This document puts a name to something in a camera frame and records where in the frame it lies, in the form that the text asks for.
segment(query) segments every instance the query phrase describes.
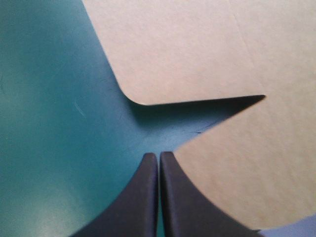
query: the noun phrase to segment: scratch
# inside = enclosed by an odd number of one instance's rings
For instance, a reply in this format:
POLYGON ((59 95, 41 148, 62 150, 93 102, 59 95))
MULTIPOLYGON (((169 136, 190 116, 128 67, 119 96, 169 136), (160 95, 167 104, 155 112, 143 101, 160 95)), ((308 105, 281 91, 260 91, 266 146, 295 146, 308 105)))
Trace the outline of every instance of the scratch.
POLYGON ((249 59, 250 59, 251 64, 252 64, 252 67, 254 67, 254 65, 255 65, 254 60, 253 60, 252 55, 251 55, 251 53, 250 53, 250 50, 249 50, 249 46, 248 46, 248 44, 247 44, 247 41, 245 40, 244 35, 243 35, 242 31, 241 31, 241 27, 240 27, 240 25, 239 25, 239 21, 237 20, 237 17, 236 17, 236 15, 235 15, 235 12, 233 11, 231 0, 227 0, 227 2, 228 2, 228 5, 229 5, 229 9, 230 9, 230 11, 232 12, 232 15, 233 15, 233 17, 234 17, 234 21, 235 21, 235 23, 236 23, 236 25, 237 25, 240 38, 241 38, 242 42, 244 43, 244 45, 245 45, 245 47, 246 47, 247 53, 248 53, 248 55, 249 55, 249 59))
POLYGON ((74 105, 75 105, 75 108, 79 111, 79 113, 85 118, 85 114, 82 111, 82 109, 79 107, 79 105, 77 104, 76 100, 74 100, 74 105))
POLYGON ((3 94, 5 94, 4 88, 3 88, 3 74, 1 75, 1 78, 0 78, 0 90, 3 94))

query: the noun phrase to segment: teal surface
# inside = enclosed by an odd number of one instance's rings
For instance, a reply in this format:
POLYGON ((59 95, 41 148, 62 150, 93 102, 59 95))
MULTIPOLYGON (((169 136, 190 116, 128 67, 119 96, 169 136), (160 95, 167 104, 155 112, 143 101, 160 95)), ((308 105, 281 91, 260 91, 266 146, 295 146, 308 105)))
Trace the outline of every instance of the teal surface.
POLYGON ((114 200, 145 152, 174 150, 243 107, 137 105, 81 1, 2 0, 0 236, 69 236, 114 200))

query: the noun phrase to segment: teal cutting mat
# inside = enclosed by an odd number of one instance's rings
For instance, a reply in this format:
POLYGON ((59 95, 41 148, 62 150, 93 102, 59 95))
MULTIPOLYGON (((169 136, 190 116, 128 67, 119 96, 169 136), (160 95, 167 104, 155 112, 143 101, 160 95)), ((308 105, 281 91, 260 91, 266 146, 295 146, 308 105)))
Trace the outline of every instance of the teal cutting mat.
POLYGON ((73 234, 115 199, 145 152, 174 150, 245 106, 137 105, 81 1, 2 0, 0 236, 73 234))

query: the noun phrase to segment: cardboard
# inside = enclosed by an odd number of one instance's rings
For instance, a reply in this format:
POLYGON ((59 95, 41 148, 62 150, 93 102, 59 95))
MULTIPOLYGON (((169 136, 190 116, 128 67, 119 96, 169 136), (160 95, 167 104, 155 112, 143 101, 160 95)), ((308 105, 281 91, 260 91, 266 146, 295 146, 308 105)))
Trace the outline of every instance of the cardboard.
POLYGON ((254 228, 316 213, 316 2, 232 1, 267 98, 175 153, 218 207, 254 228))
POLYGON ((175 152, 207 198, 254 229, 316 212, 314 0, 83 2, 131 100, 267 95, 175 152))
POLYGON ((263 93, 226 0, 83 3, 119 86, 136 103, 263 93))

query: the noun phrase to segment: cut cardboard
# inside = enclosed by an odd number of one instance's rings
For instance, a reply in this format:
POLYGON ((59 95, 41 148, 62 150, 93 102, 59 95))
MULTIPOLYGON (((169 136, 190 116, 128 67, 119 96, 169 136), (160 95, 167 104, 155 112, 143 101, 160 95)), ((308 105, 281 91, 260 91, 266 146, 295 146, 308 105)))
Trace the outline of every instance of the cut cardboard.
POLYGON ((136 103, 263 93, 226 0, 83 3, 119 86, 136 103))
POLYGON ((223 211, 278 227, 316 213, 316 2, 231 3, 267 98, 175 155, 223 211))
POLYGON ((131 100, 267 95, 175 152, 207 198, 254 229, 316 212, 316 1, 83 2, 131 100))

